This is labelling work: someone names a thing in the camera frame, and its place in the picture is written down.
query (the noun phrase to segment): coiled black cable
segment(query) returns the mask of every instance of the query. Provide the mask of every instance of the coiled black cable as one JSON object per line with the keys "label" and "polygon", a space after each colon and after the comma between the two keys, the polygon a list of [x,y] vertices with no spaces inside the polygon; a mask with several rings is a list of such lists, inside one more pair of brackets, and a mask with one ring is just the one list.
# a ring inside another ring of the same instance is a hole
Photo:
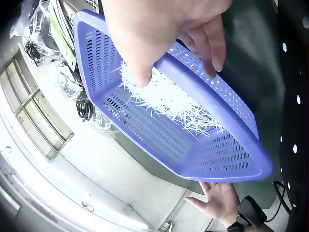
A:
{"label": "coiled black cable", "polygon": [[[277,185],[280,185],[280,186],[283,188],[283,193],[282,193],[282,195],[280,194],[280,191],[279,191],[279,188],[278,188]],[[283,205],[283,207],[284,207],[284,209],[287,211],[287,213],[290,212],[289,207],[287,206],[287,204],[285,203],[285,201],[284,201],[284,199],[283,199],[284,193],[285,193],[285,191],[286,191],[284,185],[283,185],[282,183],[280,183],[279,181],[274,181],[273,186],[274,186],[275,191],[276,191],[276,194],[278,195],[278,198],[279,198],[279,200],[280,200],[280,204],[279,204],[279,207],[278,207],[278,209],[277,209],[275,215],[274,215],[271,219],[266,220],[265,222],[270,222],[270,221],[272,221],[272,220],[277,216],[277,214],[278,214],[278,212],[279,212],[279,210],[280,210],[281,205]]]}
{"label": "coiled black cable", "polygon": [[89,121],[93,115],[93,105],[90,100],[87,98],[85,89],[80,93],[76,101],[77,113],[80,118],[83,119],[83,122],[86,120]]}
{"label": "coiled black cable", "polygon": [[36,66],[38,66],[38,64],[40,63],[41,56],[37,50],[36,44],[34,44],[32,41],[28,41],[25,44],[25,52],[28,54],[30,59],[34,61]]}

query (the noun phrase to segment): green surface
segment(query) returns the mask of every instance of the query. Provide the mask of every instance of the green surface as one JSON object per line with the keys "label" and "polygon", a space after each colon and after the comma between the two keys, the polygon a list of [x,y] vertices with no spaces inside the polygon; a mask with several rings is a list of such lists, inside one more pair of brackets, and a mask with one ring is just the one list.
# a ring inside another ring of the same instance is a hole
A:
{"label": "green surface", "polygon": [[[253,111],[260,142],[273,160],[273,173],[261,181],[235,183],[240,199],[252,196],[262,208],[270,208],[281,181],[278,159],[284,83],[279,67],[277,8],[270,0],[234,0],[222,14],[226,37],[226,61],[220,76]],[[179,178],[164,168],[123,134],[117,142],[154,176],[202,194],[198,182]]]}

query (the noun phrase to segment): perforated basket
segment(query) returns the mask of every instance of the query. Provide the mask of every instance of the perforated basket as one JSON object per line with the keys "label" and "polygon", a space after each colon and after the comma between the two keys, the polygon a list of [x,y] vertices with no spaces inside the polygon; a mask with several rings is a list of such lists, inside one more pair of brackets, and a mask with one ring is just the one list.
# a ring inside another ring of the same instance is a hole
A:
{"label": "perforated basket", "polygon": [[176,175],[189,180],[240,182],[259,180],[272,172],[261,146],[255,118],[242,99],[217,76],[210,80],[199,59],[179,43],[155,67],[208,110],[226,130],[194,138],[165,116],[145,111],[118,88],[122,58],[109,38],[102,15],[88,10],[74,19],[79,71],[91,102],[128,138]]}

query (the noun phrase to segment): wrist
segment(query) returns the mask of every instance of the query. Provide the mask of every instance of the wrist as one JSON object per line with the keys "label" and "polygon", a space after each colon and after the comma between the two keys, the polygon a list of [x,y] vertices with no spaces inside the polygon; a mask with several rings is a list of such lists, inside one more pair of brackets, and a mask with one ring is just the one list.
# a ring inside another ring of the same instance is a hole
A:
{"label": "wrist", "polygon": [[227,216],[226,218],[220,219],[220,222],[225,226],[225,228],[228,228],[236,222],[237,216],[238,212],[234,212],[229,216]]}

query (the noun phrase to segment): plastic bag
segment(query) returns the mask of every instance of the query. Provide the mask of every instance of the plastic bag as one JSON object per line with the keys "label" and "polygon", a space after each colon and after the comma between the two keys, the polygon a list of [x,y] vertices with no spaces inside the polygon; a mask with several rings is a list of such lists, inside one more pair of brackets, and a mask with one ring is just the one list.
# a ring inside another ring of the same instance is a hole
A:
{"label": "plastic bag", "polygon": [[59,67],[57,69],[57,81],[61,90],[72,100],[76,100],[83,88],[78,81],[76,73],[72,73],[68,66]]}
{"label": "plastic bag", "polygon": [[10,39],[13,36],[22,36],[24,30],[29,25],[30,17],[37,7],[39,0],[23,0],[21,4],[21,14],[10,30]]}
{"label": "plastic bag", "polygon": [[92,115],[93,121],[98,125],[98,129],[103,130],[108,134],[116,134],[119,130],[97,109]]}
{"label": "plastic bag", "polygon": [[24,30],[23,45],[32,62],[39,66],[44,60],[63,60],[54,39],[50,35],[49,0],[40,0],[38,7]]}
{"label": "plastic bag", "polygon": [[46,59],[43,67],[51,75],[51,81],[59,91],[73,101],[76,101],[83,90],[83,84],[78,69],[72,72],[64,59]]}

